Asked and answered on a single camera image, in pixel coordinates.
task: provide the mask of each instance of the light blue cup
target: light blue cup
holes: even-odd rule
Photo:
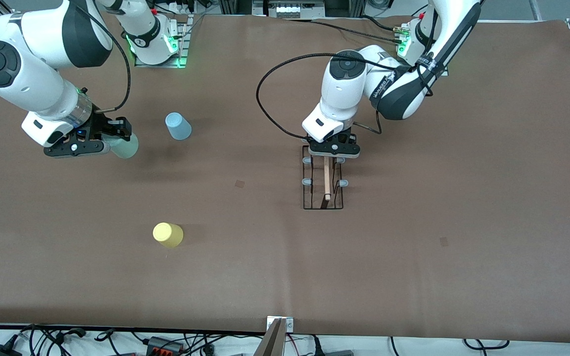
[[[170,135],[176,140],[185,140],[192,133],[192,127],[179,113],[170,113],[165,120]]]

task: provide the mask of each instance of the brown paper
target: brown paper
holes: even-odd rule
[[[332,212],[301,208],[301,142],[262,115],[256,84],[301,54],[393,46],[254,16],[207,16],[193,35],[186,69],[133,69],[115,113],[140,139],[129,160],[48,158],[0,98],[0,322],[261,331],[287,315],[296,333],[570,342],[564,23],[477,26],[413,117],[354,129],[362,153]],[[115,106],[121,60],[63,76]],[[327,62],[265,83],[290,131],[303,133]],[[168,134],[172,111],[188,140]],[[368,100],[356,119],[374,123]],[[152,239],[159,221],[182,226],[181,246]]]

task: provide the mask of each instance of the wooden stick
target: wooden stick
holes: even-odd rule
[[[331,157],[325,156],[325,200],[331,200],[331,179],[330,179],[330,160]]]

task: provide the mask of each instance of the electrical wire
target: electrical wire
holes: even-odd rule
[[[300,356],[300,353],[298,352],[298,347],[296,346],[294,339],[291,337],[291,334],[287,334],[287,337],[291,340],[291,346],[294,347],[294,351],[296,351],[296,356]]]
[[[41,356],[41,350],[43,350],[43,345],[45,345],[45,343],[47,342],[48,338],[45,337],[43,338],[43,341],[41,342],[41,344],[39,345],[39,351],[37,352],[37,356]]]
[[[426,7],[428,7],[428,5],[427,5],[427,4],[426,4],[426,5],[424,5],[424,6],[422,6],[422,7],[419,7],[419,9],[417,9],[417,11],[415,11],[414,13],[412,13],[412,14],[411,14],[411,16],[415,16],[416,14],[418,14],[418,13],[419,13],[419,11],[421,11],[421,10],[425,9]]]
[[[314,352],[314,356],[325,356],[323,351],[323,345],[321,345],[321,340],[318,336],[312,335],[314,337],[314,344],[316,346],[316,352]]]
[[[391,346],[393,346],[393,353],[395,354],[395,356],[400,356],[399,352],[397,352],[397,348],[395,347],[395,339],[393,338],[393,336],[388,338],[391,342]]]
[[[468,349],[472,349],[474,351],[481,351],[483,356],[487,356],[488,350],[502,350],[509,346],[509,340],[505,340],[505,343],[500,346],[485,346],[481,340],[475,339],[475,342],[479,344],[479,347],[474,347],[468,343],[468,339],[463,339],[463,344],[468,347]]]
[[[368,20],[371,20],[371,22],[373,22],[373,24],[377,27],[380,27],[380,29],[384,29],[387,31],[393,31],[393,27],[388,27],[388,26],[384,26],[382,25],[380,22],[378,22],[378,20],[375,19],[375,17],[373,16],[368,16],[367,14],[363,14],[362,18],[366,18]]]
[[[190,27],[190,30],[188,30],[188,32],[186,32],[186,34],[184,34],[184,37],[188,36],[192,30],[195,28],[195,26],[197,26],[197,24],[203,20],[203,18],[206,16],[207,13],[209,13],[210,11],[212,11],[213,9],[216,9],[216,6],[211,6],[208,9],[206,9],[206,11],[204,11],[201,16],[197,19],[197,21],[195,23],[193,23],[193,25]]]
[[[109,329],[107,331],[103,331],[102,333],[98,334],[94,338],[94,340],[97,342],[104,342],[104,340],[109,340],[109,345],[111,345],[111,349],[113,349],[113,352],[116,354],[116,356],[120,356],[120,352],[118,352],[118,350],[116,349],[116,345],[113,344],[113,340],[111,339],[111,335],[113,335],[113,333],[115,333],[115,331],[116,331],[116,329]]]
[[[303,139],[303,140],[309,140],[310,137],[305,137],[305,136],[301,136],[301,135],[296,135],[295,133],[290,133],[290,131],[285,130],[285,128],[283,128],[283,126],[279,125],[278,122],[276,122],[276,120],[274,120],[271,115],[269,113],[267,113],[267,110],[265,110],[265,107],[263,107],[263,104],[261,103],[261,99],[260,99],[260,92],[261,92],[261,87],[263,86],[263,82],[265,81],[265,79],[267,79],[267,77],[270,76],[270,74],[272,74],[273,72],[275,72],[276,70],[278,70],[278,68],[281,68],[285,65],[288,65],[292,62],[295,61],[299,61],[301,59],[305,59],[305,58],[314,58],[314,57],[338,57],[338,58],[344,58],[344,59],[350,59],[352,61],[358,61],[361,63],[367,63],[370,65],[373,65],[375,67],[380,67],[380,68],[384,68],[387,70],[394,70],[394,68],[391,67],[387,67],[385,65],[381,65],[378,63],[375,63],[373,61],[369,61],[366,59],[362,59],[362,58],[356,58],[353,56],[348,56],[346,54],[339,54],[339,53],[311,53],[311,54],[304,54],[303,56],[298,56],[298,57],[294,57],[291,59],[288,59],[287,61],[284,61],[283,63],[280,63],[274,67],[272,67],[271,70],[269,70],[265,75],[263,75],[263,78],[261,78],[261,80],[258,82],[258,85],[256,86],[256,103],[258,104],[258,107],[261,108],[261,111],[263,111],[263,114],[265,115],[265,117],[267,117],[267,119],[269,119],[272,124],[274,124],[274,126],[276,126],[277,128],[279,128],[281,131],[283,131],[283,133],[297,138],[297,139]]]
[[[383,41],[388,41],[388,42],[391,42],[391,43],[395,43],[395,44],[397,44],[397,45],[399,45],[399,44],[402,43],[402,41],[400,41],[399,39],[383,38],[382,36],[376,36],[376,35],[366,34],[366,33],[364,33],[364,32],[347,29],[347,28],[345,28],[345,27],[340,27],[340,26],[332,25],[332,24],[326,23],[326,22],[315,22],[315,21],[312,21],[311,23],[317,23],[318,25],[328,26],[328,27],[331,27],[332,29],[339,29],[339,30],[342,30],[342,31],[351,32],[352,34],[357,34],[357,35],[360,35],[360,36],[366,36],[366,37],[368,37],[368,38],[374,38],[374,39],[380,39],[380,40],[383,40]]]
[[[120,46],[120,44],[118,43],[118,40],[113,36],[113,34],[111,34],[111,32],[109,32],[109,30],[104,25],[102,25],[100,21],[98,21],[95,17],[93,17],[90,13],[88,13],[87,10],[80,7],[75,2],[72,2],[72,4],[74,4],[74,6],[76,6],[77,9],[81,10],[81,12],[84,13],[90,20],[95,22],[95,24],[97,24],[97,26],[100,27],[100,29],[102,29],[102,31],[104,31],[104,33],[109,36],[109,38],[111,38],[111,41],[113,41],[113,43],[118,47],[118,50],[120,50],[120,54],[122,55],[122,59],[124,59],[125,61],[125,67],[127,68],[127,91],[125,92],[124,98],[122,99],[122,103],[118,104],[118,106],[116,106],[115,108],[97,110],[95,112],[109,113],[112,111],[116,111],[122,108],[122,106],[124,106],[124,104],[127,102],[127,99],[129,99],[129,93],[131,92],[131,67],[129,66],[129,59],[127,58],[127,55],[122,49],[122,46]]]
[[[439,18],[439,15],[437,15],[437,13],[433,13],[432,14],[432,28],[430,29],[430,37],[428,38],[428,43],[424,49],[424,52],[422,53],[422,56],[425,56],[428,53],[428,51],[430,50],[430,48],[432,48],[432,41],[434,39],[434,28],[437,26],[437,18]],[[419,70],[419,66],[420,65],[418,65],[416,67],[417,75],[419,75],[419,80],[421,81],[422,84],[424,84],[424,86],[428,90],[426,93],[426,96],[432,96],[432,95],[434,95],[434,93],[432,92],[432,88],[430,88],[430,85],[428,84],[428,82],[426,82],[426,79],[424,78],[423,73],[421,72],[421,70]]]
[[[138,339],[141,343],[144,343],[144,339],[141,339],[140,337],[138,337],[138,335],[136,335],[133,331],[131,331],[131,335],[133,335],[133,337]]]
[[[38,329],[39,331],[41,331],[41,332],[43,333],[43,335],[45,335],[46,338],[48,338],[48,340],[50,340],[50,341],[52,342],[52,344],[50,344],[50,347],[47,348],[47,356],[49,356],[50,349],[52,349],[52,347],[53,347],[54,345],[56,345],[56,346],[59,348],[59,350],[61,351],[61,355],[65,354],[65,355],[68,355],[68,356],[72,356],[72,354],[70,354],[70,353],[63,347],[63,345],[61,345],[62,341],[61,341],[61,342],[58,342],[58,341],[54,338],[54,336],[52,336],[52,332],[53,332],[53,331],[48,331],[48,330],[43,329],[42,327],[40,327],[40,326],[38,326],[38,325],[34,325],[34,324],[30,325],[29,327],[32,328],[32,329],[35,329],[35,328]]]
[[[363,128],[363,129],[369,130],[372,133],[377,134],[377,135],[382,135],[382,124],[380,124],[380,112],[378,110],[375,111],[375,120],[378,122],[378,130],[377,131],[375,129],[369,127],[369,126],[366,126],[364,124],[360,124],[357,121],[353,122],[353,126],[357,126],[358,128]]]

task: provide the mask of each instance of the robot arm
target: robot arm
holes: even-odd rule
[[[29,111],[22,129],[48,156],[106,153],[108,142],[138,144],[126,119],[96,113],[85,92],[57,72],[97,67],[111,52],[108,36],[78,7],[103,23],[93,0],[0,16],[0,96]]]
[[[340,52],[394,69],[332,58],[323,77],[321,102],[303,121],[303,128],[317,142],[349,129],[362,94],[385,119],[407,119],[419,108],[428,88],[468,38],[480,13],[479,0],[429,0],[425,17],[412,20],[400,30],[399,38],[403,43],[398,45],[398,55],[402,62],[378,45],[357,52]],[[434,19],[436,27],[430,39]],[[358,75],[352,76],[349,72],[355,73],[355,69],[346,69],[351,67],[358,68]],[[336,68],[347,70],[348,74]]]
[[[115,14],[136,56],[147,65],[158,65],[178,49],[177,20],[151,13],[145,0],[97,0]]]

